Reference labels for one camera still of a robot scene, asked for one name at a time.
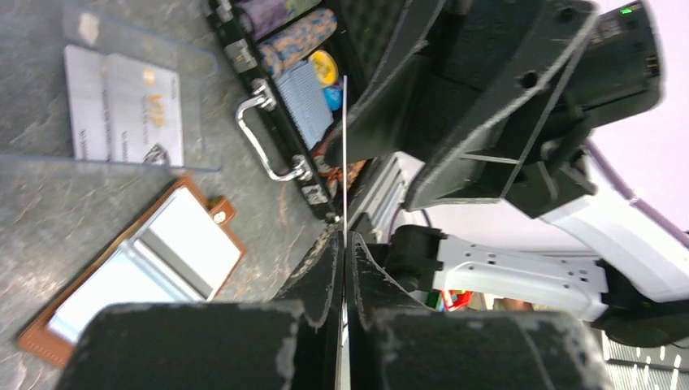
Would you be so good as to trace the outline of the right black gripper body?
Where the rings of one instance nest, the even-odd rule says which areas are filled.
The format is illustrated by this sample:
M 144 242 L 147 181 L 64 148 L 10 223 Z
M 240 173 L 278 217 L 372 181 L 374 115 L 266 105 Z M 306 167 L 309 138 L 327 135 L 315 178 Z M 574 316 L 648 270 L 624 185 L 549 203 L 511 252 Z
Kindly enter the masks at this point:
M 595 194 L 575 166 L 586 139 L 653 108 L 661 79 L 647 1 L 474 2 L 419 86 L 405 208 L 506 200 L 537 218 Z

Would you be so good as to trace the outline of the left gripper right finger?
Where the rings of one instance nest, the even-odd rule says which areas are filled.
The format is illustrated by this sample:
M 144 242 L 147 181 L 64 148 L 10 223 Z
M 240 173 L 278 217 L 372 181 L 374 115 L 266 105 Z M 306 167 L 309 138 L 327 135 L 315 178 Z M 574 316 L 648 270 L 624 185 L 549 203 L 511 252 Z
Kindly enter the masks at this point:
M 349 233 L 344 252 L 355 389 L 610 389 L 596 339 L 562 312 L 441 313 L 414 300 Z

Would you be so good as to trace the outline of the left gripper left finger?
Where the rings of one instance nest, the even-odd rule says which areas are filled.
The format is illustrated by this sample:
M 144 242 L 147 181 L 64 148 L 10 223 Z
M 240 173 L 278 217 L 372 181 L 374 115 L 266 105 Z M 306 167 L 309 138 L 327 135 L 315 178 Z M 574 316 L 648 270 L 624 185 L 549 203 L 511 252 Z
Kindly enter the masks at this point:
M 118 304 L 86 327 L 59 389 L 336 389 L 342 232 L 263 302 Z

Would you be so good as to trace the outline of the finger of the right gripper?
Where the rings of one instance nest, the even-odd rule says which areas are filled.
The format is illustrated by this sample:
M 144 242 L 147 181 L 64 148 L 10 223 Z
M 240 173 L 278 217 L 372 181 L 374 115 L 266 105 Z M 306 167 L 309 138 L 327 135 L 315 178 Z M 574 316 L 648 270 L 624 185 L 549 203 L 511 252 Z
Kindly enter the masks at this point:
M 427 34 L 444 8 L 442 1 L 339 1 L 344 43 L 353 57 L 355 102 L 348 108 L 348 163 L 401 149 L 412 92 L 422 72 Z M 325 162 L 342 166 L 338 121 Z

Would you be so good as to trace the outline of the white VIP credit card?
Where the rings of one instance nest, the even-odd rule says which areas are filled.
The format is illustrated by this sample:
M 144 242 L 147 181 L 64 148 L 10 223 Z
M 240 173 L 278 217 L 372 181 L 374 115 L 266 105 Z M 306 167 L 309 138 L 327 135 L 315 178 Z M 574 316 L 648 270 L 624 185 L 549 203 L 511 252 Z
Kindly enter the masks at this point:
M 344 248 L 348 248 L 348 230 L 349 230 L 349 199 L 348 199 L 348 155 L 347 155 L 347 119 L 349 107 L 349 78 L 343 76 L 343 106 L 342 106 L 342 132 L 341 132 L 341 146 L 342 146 L 342 206 L 343 206 L 343 236 Z M 350 369 L 349 369 L 349 319 L 346 296 L 342 300 L 341 313 L 341 347 L 340 347 L 340 389 L 349 390 L 350 383 Z

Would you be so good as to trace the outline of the brown leather card holder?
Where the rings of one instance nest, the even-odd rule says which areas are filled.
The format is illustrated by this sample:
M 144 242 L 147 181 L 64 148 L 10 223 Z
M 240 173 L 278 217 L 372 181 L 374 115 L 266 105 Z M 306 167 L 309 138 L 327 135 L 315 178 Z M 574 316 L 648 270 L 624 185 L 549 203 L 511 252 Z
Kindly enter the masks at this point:
M 230 201 L 223 196 L 205 197 L 190 178 L 182 176 L 34 316 L 17 335 L 15 342 L 18 348 L 51 366 L 63 368 L 89 322 L 108 306 L 203 301 L 183 294 L 132 246 L 134 233 L 173 189 L 184 186 L 191 189 L 216 223 L 239 241 L 228 226 L 236 215 Z

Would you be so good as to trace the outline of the white card with magnetic stripe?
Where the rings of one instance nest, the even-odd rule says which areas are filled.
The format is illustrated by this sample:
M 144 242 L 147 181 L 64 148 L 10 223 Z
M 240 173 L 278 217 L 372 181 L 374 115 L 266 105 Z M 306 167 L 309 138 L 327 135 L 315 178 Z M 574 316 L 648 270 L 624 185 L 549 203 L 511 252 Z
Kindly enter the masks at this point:
M 187 186 L 173 189 L 132 237 L 151 261 L 193 300 L 212 301 L 245 254 Z

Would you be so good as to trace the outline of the clear plastic card sleeve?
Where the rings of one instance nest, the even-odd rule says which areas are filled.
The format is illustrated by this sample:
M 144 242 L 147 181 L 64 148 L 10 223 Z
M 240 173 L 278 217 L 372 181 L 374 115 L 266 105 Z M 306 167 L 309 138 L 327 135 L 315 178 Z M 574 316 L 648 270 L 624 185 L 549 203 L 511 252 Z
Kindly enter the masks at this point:
M 160 1 L 1 4 L 1 172 L 216 172 L 206 50 L 145 27 Z

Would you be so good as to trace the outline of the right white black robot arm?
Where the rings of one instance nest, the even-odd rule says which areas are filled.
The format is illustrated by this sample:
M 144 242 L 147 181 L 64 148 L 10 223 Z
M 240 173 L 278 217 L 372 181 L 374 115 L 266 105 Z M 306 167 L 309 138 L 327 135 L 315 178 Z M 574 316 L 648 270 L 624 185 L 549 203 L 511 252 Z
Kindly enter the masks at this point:
M 648 4 L 343 1 L 353 106 L 331 167 L 395 152 L 422 162 L 407 211 L 504 201 L 584 244 L 583 260 L 502 251 L 437 229 L 394 233 L 386 272 L 559 310 L 623 345 L 688 338 L 688 235 L 637 198 L 590 141 L 661 98 Z

